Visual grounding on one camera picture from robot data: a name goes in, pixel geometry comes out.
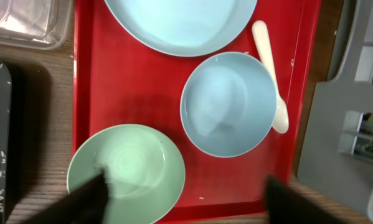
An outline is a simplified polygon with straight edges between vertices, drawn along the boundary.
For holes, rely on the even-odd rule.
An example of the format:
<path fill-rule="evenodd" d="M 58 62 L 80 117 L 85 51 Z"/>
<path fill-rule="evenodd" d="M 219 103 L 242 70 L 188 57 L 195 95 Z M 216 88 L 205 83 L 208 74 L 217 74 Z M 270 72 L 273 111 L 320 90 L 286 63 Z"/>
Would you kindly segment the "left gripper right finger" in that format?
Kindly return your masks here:
<path fill-rule="evenodd" d="M 346 223 L 299 195 L 273 175 L 269 175 L 265 183 L 265 206 L 270 224 Z"/>

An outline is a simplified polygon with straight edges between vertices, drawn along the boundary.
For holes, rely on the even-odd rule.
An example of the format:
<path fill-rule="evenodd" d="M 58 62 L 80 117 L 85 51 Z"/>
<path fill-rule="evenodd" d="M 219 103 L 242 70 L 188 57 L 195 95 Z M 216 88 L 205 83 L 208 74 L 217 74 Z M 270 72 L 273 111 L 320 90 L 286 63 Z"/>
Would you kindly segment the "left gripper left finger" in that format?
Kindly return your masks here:
<path fill-rule="evenodd" d="M 102 224 L 108 203 L 105 169 L 22 224 Z"/>

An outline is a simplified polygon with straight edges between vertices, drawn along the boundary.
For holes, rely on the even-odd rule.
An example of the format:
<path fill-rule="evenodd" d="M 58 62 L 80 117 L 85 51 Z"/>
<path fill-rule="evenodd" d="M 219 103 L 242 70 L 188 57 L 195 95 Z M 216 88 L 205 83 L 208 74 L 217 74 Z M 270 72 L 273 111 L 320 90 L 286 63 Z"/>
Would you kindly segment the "green bowl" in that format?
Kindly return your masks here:
<path fill-rule="evenodd" d="M 104 223 L 159 221 L 175 206 L 186 181 L 177 146 L 162 132 L 141 124 L 112 126 L 89 137 L 68 167 L 68 192 L 102 168 L 109 197 Z"/>

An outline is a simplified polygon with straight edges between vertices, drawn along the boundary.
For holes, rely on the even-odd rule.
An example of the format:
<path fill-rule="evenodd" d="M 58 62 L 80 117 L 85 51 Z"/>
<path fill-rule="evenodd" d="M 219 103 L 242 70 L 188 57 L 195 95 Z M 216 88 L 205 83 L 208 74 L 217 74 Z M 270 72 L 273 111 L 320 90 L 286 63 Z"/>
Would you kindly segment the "white plastic spoon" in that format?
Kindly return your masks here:
<path fill-rule="evenodd" d="M 252 34 L 261 63 L 269 71 L 269 74 L 272 77 L 275 86 L 276 114 L 272 127 L 276 132 L 280 134 L 285 134 L 288 131 L 290 125 L 288 109 L 286 107 L 285 101 L 280 96 L 278 83 L 276 79 L 273 54 L 271 50 L 270 37 L 266 23 L 261 20 L 255 21 L 252 25 Z"/>

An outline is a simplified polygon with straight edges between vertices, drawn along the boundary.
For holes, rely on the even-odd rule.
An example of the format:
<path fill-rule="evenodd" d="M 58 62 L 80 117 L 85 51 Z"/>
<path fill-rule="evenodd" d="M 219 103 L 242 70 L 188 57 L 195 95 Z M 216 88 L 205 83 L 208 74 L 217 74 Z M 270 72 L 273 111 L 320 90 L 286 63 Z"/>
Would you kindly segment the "light blue bowl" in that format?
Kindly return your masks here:
<path fill-rule="evenodd" d="M 237 157 L 265 139 L 276 106 L 275 84 L 262 63 L 245 53 L 223 52 L 205 59 L 187 79 L 181 123 L 203 153 Z"/>

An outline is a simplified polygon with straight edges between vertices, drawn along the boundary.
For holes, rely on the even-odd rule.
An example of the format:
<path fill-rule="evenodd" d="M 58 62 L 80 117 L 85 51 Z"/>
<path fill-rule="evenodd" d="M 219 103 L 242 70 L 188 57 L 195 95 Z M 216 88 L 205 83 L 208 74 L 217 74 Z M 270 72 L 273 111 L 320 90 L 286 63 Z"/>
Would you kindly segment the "light blue plate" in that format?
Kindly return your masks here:
<path fill-rule="evenodd" d="M 145 46 L 167 55 L 198 57 L 236 39 L 257 0 L 105 0 L 105 4 Z"/>

